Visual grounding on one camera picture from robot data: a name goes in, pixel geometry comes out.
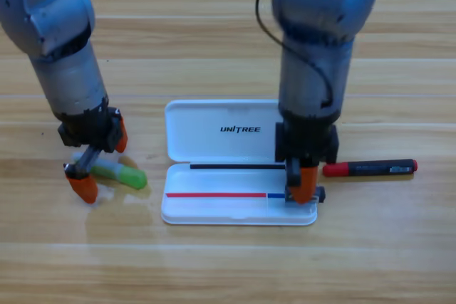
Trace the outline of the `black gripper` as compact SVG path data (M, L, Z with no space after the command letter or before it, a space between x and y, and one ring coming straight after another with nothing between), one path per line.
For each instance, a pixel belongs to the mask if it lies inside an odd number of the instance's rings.
M284 162L290 199L309 202L315 191L321 162L334 164L338 155L338 112L325 117L302 117L280 112L275 128L275 160Z
M86 109L81 114L61 113L58 133L65 146L87 147L83 156L74 164L65 164L64 171L72 190L87 204L94 204L98 186L89 174L99 154L104 151L123 153L128 135L120 110L108 105L104 97L99 106Z

